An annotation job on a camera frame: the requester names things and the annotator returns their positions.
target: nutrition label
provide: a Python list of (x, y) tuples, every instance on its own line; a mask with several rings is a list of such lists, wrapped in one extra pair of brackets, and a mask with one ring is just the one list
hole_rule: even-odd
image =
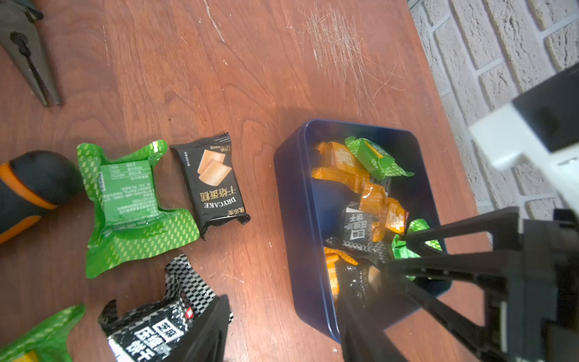
[(160, 214), (147, 161), (101, 166), (99, 179), (105, 219), (109, 225), (125, 224)]

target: black and white checkered wrapper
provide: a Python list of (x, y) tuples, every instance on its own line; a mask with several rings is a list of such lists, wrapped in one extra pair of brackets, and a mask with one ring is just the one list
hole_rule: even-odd
[(367, 244), (344, 241), (342, 243), (342, 247), (345, 248), (346, 250), (352, 249), (363, 251), (371, 255), (376, 255), (382, 263), (386, 263), (388, 260), (390, 260), (390, 256), (388, 254), (388, 245), (386, 245), (384, 241), (377, 243), (369, 242)]
[[(118, 362), (162, 361), (216, 297), (185, 255), (167, 264), (165, 285), (162, 300), (132, 309), (120, 319), (116, 301), (102, 311), (98, 321)], [(191, 319), (186, 318), (189, 308)]]
[[(193, 270), (185, 254), (171, 260), (165, 267), (165, 271), (167, 272), (165, 277), (167, 285), (169, 286), (168, 278), (174, 276), (191, 303), (195, 316), (200, 316), (215, 298), (215, 292)], [(229, 315), (229, 322), (232, 320), (233, 313)]]

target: wooden table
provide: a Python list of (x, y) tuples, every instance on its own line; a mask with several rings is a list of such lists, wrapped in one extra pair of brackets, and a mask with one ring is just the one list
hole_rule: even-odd
[[(0, 52), (1, 161), (34, 149), (75, 159), (91, 142), (116, 158), (164, 139), (228, 131), (233, 165), (252, 216), (211, 228), (155, 258), (85, 278), (93, 229), (86, 195), (0, 246), (0, 345), (59, 310), (85, 303), (71, 332), (75, 361), (113, 361), (97, 316), (160, 299), (163, 267), (186, 253), (236, 316), (227, 361), (341, 360), (340, 346), (294, 312), (273, 170), (276, 148), (313, 118), (408, 129), (422, 146), (441, 222), (475, 215), (459, 153), (405, 0), (37, 1), (37, 27), (63, 107), (43, 108)], [(172, 154), (155, 171), (163, 207), (190, 209)], [(484, 237), (450, 241), (452, 253), (488, 250)], [(482, 293), (456, 283), (445, 302), (482, 322)], [(428, 314), (388, 335), (411, 361), (472, 356)]]

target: red logo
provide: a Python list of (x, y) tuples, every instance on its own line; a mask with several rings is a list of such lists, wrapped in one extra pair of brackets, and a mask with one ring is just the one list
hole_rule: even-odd
[(185, 312), (185, 318), (191, 319), (193, 318), (193, 308), (188, 307), (187, 311)]

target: black and orange handle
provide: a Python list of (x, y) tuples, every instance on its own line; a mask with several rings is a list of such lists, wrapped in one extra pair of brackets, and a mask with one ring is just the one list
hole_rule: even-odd
[(81, 189), (76, 167), (54, 152), (32, 151), (0, 165), (0, 244)]

